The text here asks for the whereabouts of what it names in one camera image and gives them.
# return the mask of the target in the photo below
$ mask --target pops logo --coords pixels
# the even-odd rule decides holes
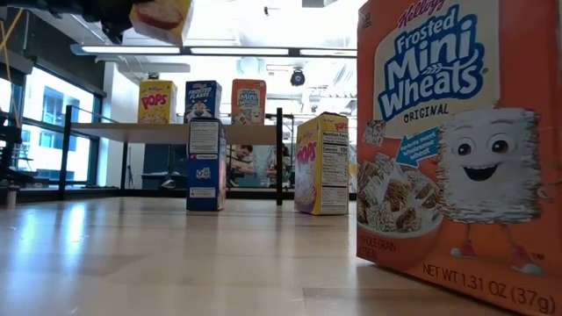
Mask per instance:
[[[149,95],[147,97],[142,97],[140,101],[144,109],[148,110],[150,106],[165,105],[168,103],[168,96],[165,94]]]
[[[316,159],[316,144],[316,141],[311,141],[298,151],[297,162],[299,165],[313,162]]]
[[[340,132],[340,131],[347,131],[348,130],[348,124],[347,123],[335,123],[335,130]]]

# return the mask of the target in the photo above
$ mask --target ceiling light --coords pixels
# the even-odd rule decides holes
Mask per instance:
[[[301,49],[300,54],[303,56],[357,57],[357,50],[355,49]]]
[[[82,46],[88,54],[180,54],[179,47]]]
[[[220,55],[260,55],[286,56],[286,48],[253,48],[253,47],[192,47],[192,54],[220,54]]]

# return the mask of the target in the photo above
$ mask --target orange cereal box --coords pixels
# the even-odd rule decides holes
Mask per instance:
[[[324,113],[297,130],[295,210],[313,215],[349,211],[348,119]]]
[[[232,124],[263,125],[265,122],[264,80],[234,79],[232,81]]]
[[[148,79],[139,85],[139,123],[176,123],[177,88],[172,81]]]
[[[192,0],[153,0],[134,4],[129,18],[138,34],[182,46],[191,25]]]
[[[562,315],[558,9],[362,7],[358,256],[513,311]]]

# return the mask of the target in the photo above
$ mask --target metal frame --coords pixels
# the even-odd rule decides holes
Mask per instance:
[[[84,111],[80,108],[75,107],[74,105],[67,105],[66,106],[66,113],[65,113],[65,120],[64,120],[64,128],[63,128],[63,139],[62,139],[62,158],[61,158],[61,173],[59,178],[59,189],[58,189],[58,200],[65,200],[67,198],[67,190],[66,186],[67,183],[70,183],[66,180],[67,175],[67,164],[68,164],[68,149],[70,144],[70,136],[73,134],[79,134],[84,137],[88,137],[92,139],[92,136],[83,135],[82,133],[77,133],[72,130],[72,111]],[[90,112],[90,114],[96,119],[106,119],[110,120],[111,122],[118,123],[115,120],[110,118],[105,118],[101,114],[97,114],[94,112]],[[284,199],[292,198],[291,192],[283,193],[283,109],[277,108],[277,122],[276,122],[276,147],[277,147],[277,186],[275,192],[265,191],[265,192],[242,192],[242,191],[228,191],[227,196],[229,198],[265,198],[265,199],[272,199],[274,198],[277,202],[277,205],[282,205]],[[104,195],[107,195],[107,191],[111,191],[113,196],[118,197],[138,197],[138,196],[151,196],[154,195],[154,192],[151,190],[128,190],[125,187],[126,183],[126,164],[127,164],[127,154],[129,150],[128,142],[123,143],[123,158],[121,161],[121,181],[118,190],[105,190],[103,192]],[[172,191],[164,191],[166,193],[158,193],[157,196],[171,196],[171,197],[178,197],[181,195],[183,198],[186,197],[185,190],[172,190]]]

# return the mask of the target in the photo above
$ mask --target ceiling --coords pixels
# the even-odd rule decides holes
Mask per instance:
[[[186,46],[230,47],[328,47],[357,48],[357,10],[365,0],[197,0]],[[264,7],[269,15],[264,14]],[[98,24],[48,12],[34,12],[51,25],[84,45],[110,44]],[[124,45],[161,46],[158,40],[124,33]],[[295,111],[347,111],[357,93],[355,60],[291,59],[197,56],[120,56],[119,71],[134,81],[146,77],[144,66],[169,63],[189,65],[189,74],[161,74],[182,85],[188,80],[217,80],[223,96],[230,95],[234,78],[259,77],[268,83],[268,98],[292,100]],[[290,77],[302,68],[306,83],[294,88]],[[223,98],[225,108],[229,100]]]

